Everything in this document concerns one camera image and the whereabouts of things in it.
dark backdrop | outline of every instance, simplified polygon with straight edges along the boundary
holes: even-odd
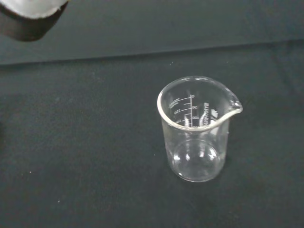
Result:
[[[0,227],[304,227],[301,12],[283,0],[75,0],[41,41],[1,37]],[[244,107],[206,183],[170,170],[156,109],[191,75]]]

white object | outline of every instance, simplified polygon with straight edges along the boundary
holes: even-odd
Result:
[[[30,19],[49,17],[66,2],[67,0],[0,0],[7,9]]]

empty beaker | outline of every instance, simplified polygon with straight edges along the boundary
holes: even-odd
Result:
[[[220,82],[191,76],[168,84],[157,107],[172,170],[193,182],[216,177],[225,163],[229,119],[243,111],[238,98]]]

glass beaker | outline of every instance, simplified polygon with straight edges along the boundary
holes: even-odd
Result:
[[[159,94],[169,165],[187,181],[216,177],[225,163],[229,119],[243,111],[223,84],[191,76],[168,84]]]

beaker rim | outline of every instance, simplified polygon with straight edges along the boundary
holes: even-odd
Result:
[[[222,117],[220,117],[217,121],[210,123],[209,125],[206,126],[201,126],[201,127],[186,127],[186,126],[182,126],[179,125],[177,123],[175,123],[174,121],[172,121],[164,112],[164,110],[162,109],[162,96],[165,92],[167,92],[169,89],[175,87],[176,85],[183,83],[183,82],[187,82],[187,81],[201,81],[203,80],[206,83],[210,83],[213,84],[214,86],[217,86],[218,88],[222,89],[226,94],[227,97],[229,98],[230,101],[230,111],[226,114],[224,114]],[[169,84],[167,84],[162,91],[160,92],[160,94],[158,95],[157,98],[157,108],[158,108],[158,112],[161,115],[162,119],[170,126],[175,127],[179,130],[182,131],[188,131],[188,132],[205,132],[205,131],[209,131],[212,130],[215,127],[220,126],[223,122],[225,122],[227,119],[229,119],[230,117],[232,117],[235,114],[241,113],[243,111],[243,107],[242,104],[240,103],[240,101],[238,100],[237,96],[231,91],[229,90],[224,84],[210,78],[210,77],[205,77],[205,76],[188,76],[188,77],[182,77],[179,78]]]

